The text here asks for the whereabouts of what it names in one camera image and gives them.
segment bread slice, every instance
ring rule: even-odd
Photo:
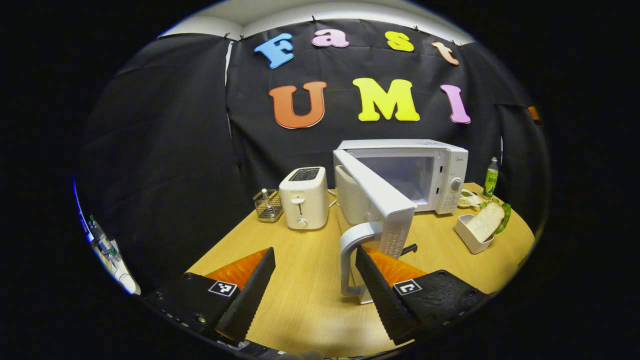
[[[467,229],[481,243],[489,240],[504,220],[504,209],[497,202],[490,201],[478,215],[467,222]]]

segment microwave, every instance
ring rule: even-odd
[[[413,201],[416,212],[448,214],[458,206],[467,172],[466,149],[434,140],[386,139],[346,140],[336,150],[345,151],[386,180]],[[357,187],[349,187],[353,183],[349,170],[340,163],[335,152],[333,165],[336,187],[338,182],[342,183],[346,187],[342,194],[351,195],[348,200],[343,197],[343,201],[348,201],[348,205],[355,204],[352,208],[361,208],[358,202],[366,200],[357,196]]]
[[[415,212],[456,209],[467,159],[467,150],[433,140],[348,140],[333,151],[344,296],[372,302],[355,266],[358,246],[397,259]]]

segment bottle label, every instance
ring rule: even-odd
[[[493,196],[493,191],[495,190],[495,183],[498,181],[498,172],[497,171],[487,171],[486,179],[484,180],[484,190],[483,195],[486,197]]]
[[[109,251],[113,247],[109,240],[107,240],[107,236],[105,234],[100,234],[100,246],[105,250]]]

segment toaster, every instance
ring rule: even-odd
[[[329,215],[326,170],[305,167],[293,170],[280,183],[280,200],[287,226],[297,230],[319,229]]]

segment metal utensil holder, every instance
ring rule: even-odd
[[[276,222],[282,216],[282,202],[280,192],[276,189],[267,189],[266,197],[259,192],[253,197],[255,212],[261,222]]]

